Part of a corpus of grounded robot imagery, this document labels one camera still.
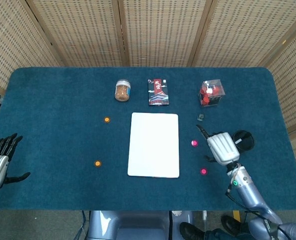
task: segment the white board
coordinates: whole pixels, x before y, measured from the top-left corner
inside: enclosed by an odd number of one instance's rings
[[[128,175],[179,177],[177,114],[132,113]]]

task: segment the teal felt mat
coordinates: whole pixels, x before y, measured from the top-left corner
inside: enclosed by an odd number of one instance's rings
[[[147,79],[153,78],[167,79],[169,106],[148,105]],[[118,79],[131,83],[128,102],[114,99]],[[202,81],[212,79],[221,79],[226,96],[217,107],[201,108],[197,92]],[[179,115],[179,178],[127,175],[133,112]],[[296,209],[296,162],[272,75],[260,67],[16,70],[0,111],[0,138],[23,135],[9,176],[31,175],[0,189],[0,208],[237,209],[224,195],[229,184],[225,167],[203,157],[211,152],[195,126],[199,113],[210,133],[250,131],[256,145],[241,155],[240,163],[271,208]],[[105,116],[110,123],[104,123]],[[199,146],[192,147],[192,140]],[[152,142],[151,154],[159,147]],[[95,160],[102,162],[100,168],[94,167]],[[208,174],[202,176],[200,168]]]

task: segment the person's foot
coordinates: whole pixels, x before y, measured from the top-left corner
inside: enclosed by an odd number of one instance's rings
[[[227,216],[227,215],[221,216],[221,224],[223,228],[234,237],[240,233],[241,223],[231,216]]]
[[[203,240],[204,232],[192,224],[182,222],[179,229],[185,240]]]

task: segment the red book cover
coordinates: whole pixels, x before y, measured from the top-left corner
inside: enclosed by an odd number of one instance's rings
[[[148,79],[149,105],[169,105],[168,86],[166,79]]]

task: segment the jar lid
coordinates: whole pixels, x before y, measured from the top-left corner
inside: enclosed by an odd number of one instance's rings
[[[130,82],[126,79],[120,79],[117,81],[117,84],[116,84],[116,87],[119,86],[119,85],[125,85],[127,86],[128,88],[131,88],[131,85],[130,85]]]

